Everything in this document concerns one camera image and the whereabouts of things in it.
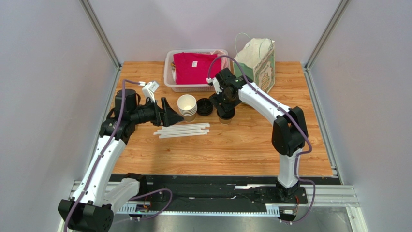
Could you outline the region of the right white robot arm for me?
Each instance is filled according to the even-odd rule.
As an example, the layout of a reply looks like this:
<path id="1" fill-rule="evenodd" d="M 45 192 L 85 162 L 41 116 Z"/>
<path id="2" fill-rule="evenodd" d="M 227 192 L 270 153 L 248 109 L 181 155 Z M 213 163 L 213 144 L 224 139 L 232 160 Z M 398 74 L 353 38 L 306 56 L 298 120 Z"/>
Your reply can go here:
<path id="1" fill-rule="evenodd" d="M 228 68 L 213 78 L 208 77 L 206 81 L 215 89 L 209 99 L 220 116 L 245 103 L 271 123 L 271 142 L 280 155 L 276 183 L 278 194 L 290 198 L 300 185 L 297 178 L 299 155 L 309 137 L 303 110 L 278 102 L 261 91 L 250 78 L 243 75 L 236 77 Z"/>

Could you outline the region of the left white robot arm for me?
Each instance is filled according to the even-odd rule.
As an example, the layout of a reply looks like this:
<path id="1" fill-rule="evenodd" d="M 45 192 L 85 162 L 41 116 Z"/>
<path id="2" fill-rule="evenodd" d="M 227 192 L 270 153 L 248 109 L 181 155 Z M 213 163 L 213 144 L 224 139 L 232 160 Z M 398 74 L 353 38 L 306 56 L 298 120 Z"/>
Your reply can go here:
<path id="1" fill-rule="evenodd" d="M 146 197 L 147 180 L 141 174 L 127 174 L 110 192 L 106 192 L 112 171 L 136 126 L 147 122 L 154 126 L 172 126 L 184 118 L 161 98 L 161 106 L 140 96 L 133 89 L 123 89 L 115 96 L 115 106 L 101 125 L 98 145 L 79 187 L 68 200 L 61 200 L 58 212 L 63 230 L 107 232 L 115 213 L 130 199 Z"/>

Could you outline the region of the single black lid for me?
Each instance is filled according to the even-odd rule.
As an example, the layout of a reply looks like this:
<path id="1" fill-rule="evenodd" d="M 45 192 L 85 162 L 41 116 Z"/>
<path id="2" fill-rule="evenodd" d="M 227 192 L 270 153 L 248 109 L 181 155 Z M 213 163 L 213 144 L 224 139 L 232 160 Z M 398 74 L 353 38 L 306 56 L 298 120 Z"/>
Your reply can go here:
<path id="1" fill-rule="evenodd" d="M 218 115 L 219 119 L 230 120 L 235 116 L 235 108 L 225 112 L 224 114 L 220 114 L 220 112 L 217 111 L 217 115 Z"/>

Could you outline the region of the single paper cup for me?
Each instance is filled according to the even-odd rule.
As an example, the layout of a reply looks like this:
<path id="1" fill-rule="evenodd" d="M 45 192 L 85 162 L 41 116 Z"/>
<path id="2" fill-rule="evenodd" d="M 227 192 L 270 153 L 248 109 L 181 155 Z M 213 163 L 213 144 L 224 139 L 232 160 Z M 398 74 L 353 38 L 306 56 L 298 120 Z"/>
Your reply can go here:
<path id="1" fill-rule="evenodd" d="M 232 122 L 233 117 L 219 117 L 219 122 L 222 125 L 229 125 Z"/>

